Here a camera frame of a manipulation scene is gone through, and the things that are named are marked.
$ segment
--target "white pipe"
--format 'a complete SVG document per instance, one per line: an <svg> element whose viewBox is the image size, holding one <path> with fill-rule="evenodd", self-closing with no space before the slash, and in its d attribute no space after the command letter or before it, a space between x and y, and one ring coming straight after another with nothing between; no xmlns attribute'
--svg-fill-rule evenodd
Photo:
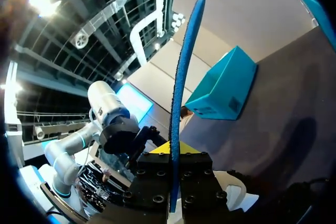
<svg viewBox="0 0 336 224"><path fill-rule="evenodd" d="M165 7L164 7L164 30L166 30L166 22L167 22L167 7L168 7L168 0L166 0Z"/></svg>
<svg viewBox="0 0 336 224"><path fill-rule="evenodd" d="M156 10L140 20L132 29L130 42L141 66L147 63L145 51L142 46L140 31L156 20L156 32L158 37L164 35L163 31L163 0L156 0Z"/></svg>

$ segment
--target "ceiling duct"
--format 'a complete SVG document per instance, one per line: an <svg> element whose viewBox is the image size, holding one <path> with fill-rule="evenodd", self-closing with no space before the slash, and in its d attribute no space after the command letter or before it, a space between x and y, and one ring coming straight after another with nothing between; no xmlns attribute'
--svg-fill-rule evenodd
<svg viewBox="0 0 336 224"><path fill-rule="evenodd" d="M84 48L88 42L89 37L110 18L117 13L126 3L127 0L115 0L110 5L101 10L96 16L90 19L81 30L73 36L71 43L77 48Z"/></svg>
<svg viewBox="0 0 336 224"><path fill-rule="evenodd" d="M162 38L164 35L163 31L163 0L156 0L156 10L153 11L147 17L140 20L132 29L130 34L130 42L132 44L134 53L136 54L138 61L141 66L147 63L147 58L142 46L141 38L139 32L148 26L150 23L156 20L156 34L158 37Z"/></svg>

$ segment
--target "wall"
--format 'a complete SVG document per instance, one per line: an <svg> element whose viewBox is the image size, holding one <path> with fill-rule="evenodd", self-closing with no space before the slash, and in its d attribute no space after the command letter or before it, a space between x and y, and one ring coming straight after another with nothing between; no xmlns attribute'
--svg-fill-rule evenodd
<svg viewBox="0 0 336 224"><path fill-rule="evenodd" d="M173 36L174 41L180 45L183 44L187 23L188 20L186 20L186 22L179 28L178 32ZM193 54L199 57L207 65L213 66L226 52L229 52L234 47L235 45L229 45L205 27L200 26Z"/></svg>
<svg viewBox="0 0 336 224"><path fill-rule="evenodd" d="M173 10L189 17L195 2L174 0ZM202 27L231 47L241 46L255 61L312 28L299 0L206 0ZM206 41L204 45L215 45Z"/></svg>
<svg viewBox="0 0 336 224"><path fill-rule="evenodd" d="M133 73L128 81L167 111L171 110L176 66L179 60L181 45L169 41L145 66ZM192 55L182 104L185 104L202 80L210 66L196 55Z"/></svg>

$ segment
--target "monitor screen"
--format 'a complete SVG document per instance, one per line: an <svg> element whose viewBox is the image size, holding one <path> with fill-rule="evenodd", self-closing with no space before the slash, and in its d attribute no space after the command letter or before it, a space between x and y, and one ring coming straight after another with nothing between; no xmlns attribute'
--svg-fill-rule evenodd
<svg viewBox="0 0 336 224"><path fill-rule="evenodd" d="M129 83L126 83L121 87L117 96L130 113L135 115L139 123L153 106L153 103L150 100Z"/></svg>

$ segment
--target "table surface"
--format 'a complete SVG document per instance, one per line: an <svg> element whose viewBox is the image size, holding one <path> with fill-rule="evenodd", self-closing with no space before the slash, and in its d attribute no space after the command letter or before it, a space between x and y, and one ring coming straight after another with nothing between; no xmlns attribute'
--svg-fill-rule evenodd
<svg viewBox="0 0 336 224"><path fill-rule="evenodd" d="M264 60L237 121L196 116L180 135L214 170L284 188L330 176L336 157L336 53L319 27Z"/></svg>

